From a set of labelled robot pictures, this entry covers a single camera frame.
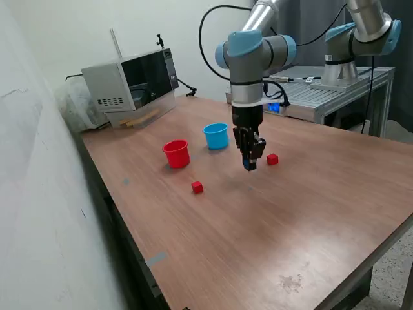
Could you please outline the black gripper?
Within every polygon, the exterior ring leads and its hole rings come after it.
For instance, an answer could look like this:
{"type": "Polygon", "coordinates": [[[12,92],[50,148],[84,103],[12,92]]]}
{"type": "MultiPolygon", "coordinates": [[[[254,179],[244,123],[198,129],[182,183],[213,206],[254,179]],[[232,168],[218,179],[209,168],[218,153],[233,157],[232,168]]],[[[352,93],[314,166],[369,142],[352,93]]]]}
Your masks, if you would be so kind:
{"type": "Polygon", "coordinates": [[[243,161],[248,161],[248,170],[255,170],[257,160],[262,157],[266,141],[257,132],[263,122],[263,106],[235,107],[232,106],[232,122],[237,148],[242,154],[243,161]]]}

